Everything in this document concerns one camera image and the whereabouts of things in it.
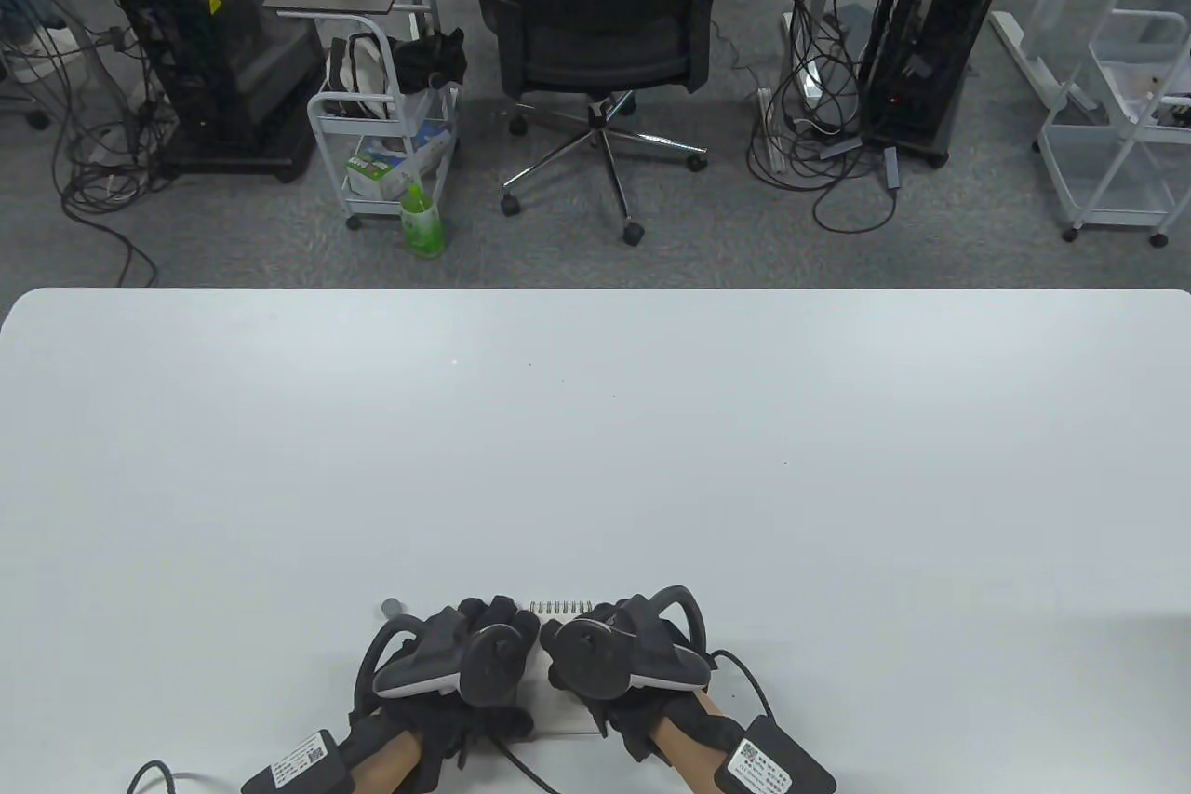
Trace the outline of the person's right hand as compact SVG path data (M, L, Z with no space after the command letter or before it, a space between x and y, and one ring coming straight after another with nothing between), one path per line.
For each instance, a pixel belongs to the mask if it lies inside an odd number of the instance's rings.
M744 738L740 723L701 701L712 667L701 612L682 586L544 621L540 645L550 659L549 682L584 704L603 737L621 734L632 759L669 761L654 737L665 721L723 754Z

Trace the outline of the person's left hand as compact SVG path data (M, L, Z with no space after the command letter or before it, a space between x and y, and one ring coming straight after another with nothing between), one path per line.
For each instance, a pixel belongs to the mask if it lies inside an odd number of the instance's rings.
M349 733L341 758L356 769L398 739L420 739L420 764L403 782L435 790L447 759L464 765L481 740L505 752L534 734L534 718L517 701L540 615L511 598L464 599L428 619L384 621L360 662Z

